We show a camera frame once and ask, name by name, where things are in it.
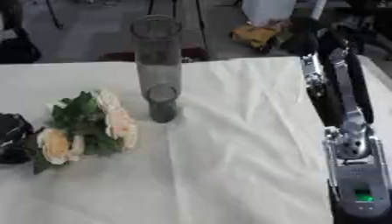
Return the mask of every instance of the gray floor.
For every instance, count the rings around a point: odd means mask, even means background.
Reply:
[[[52,0],[65,29],[53,26],[44,0],[24,0],[25,27],[43,53],[40,63],[95,61],[106,53],[132,51],[129,27],[135,18],[147,14],[149,0],[118,0],[113,6],[76,3],[83,0]],[[200,33],[196,0],[178,0],[177,18],[183,23],[183,47],[202,46],[212,60],[257,57],[252,49],[233,42],[228,33],[246,22],[240,8],[226,7],[234,0],[200,0],[206,39]],[[155,0],[153,13],[171,14],[172,0]],[[369,56],[392,77],[392,62],[369,48]]]

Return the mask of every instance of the flower bouquet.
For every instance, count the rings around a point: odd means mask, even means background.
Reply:
[[[81,92],[51,106],[51,119],[37,136],[34,173],[87,155],[109,156],[135,146],[137,125],[107,90]]]

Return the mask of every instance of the clear glass cylinder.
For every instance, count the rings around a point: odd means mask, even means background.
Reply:
[[[153,15],[138,19],[131,31],[142,95],[152,118],[165,123],[175,116],[181,93],[181,25],[171,17]]]

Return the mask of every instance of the cream rose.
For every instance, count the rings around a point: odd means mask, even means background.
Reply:
[[[123,148],[133,148],[137,141],[137,125],[123,108],[118,97],[107,90],[95,92],[94,97],[106,114],[106,134],[114,139],[122,138]]]
[[[38,146],[51,164],[62,165],[68,160],[69,143],[66,134],[61,130],[44,129],[38,136]]]
[[[83,136],[74,136],[72,147],[66,133],[59,129],[44,129],[38,135],[38,147],[45,159],[53,165],[63,165],[67,161],[78,161],[84,152]]]

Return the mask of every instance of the white tablecloth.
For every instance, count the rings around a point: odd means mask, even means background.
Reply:
[[[38,176],[31,164],[1,169],[1,223],[332,223],[323,127],[297,58],[187,64],[183,77],[180,116],[157,124],[133,63],[0,66],[0,111],[37,128],[47,102],[94,88],[119,94],[140,126],[137,147],[121,155]],[[377,128],[392,146],[382,125],[390,90],[367,77]]]

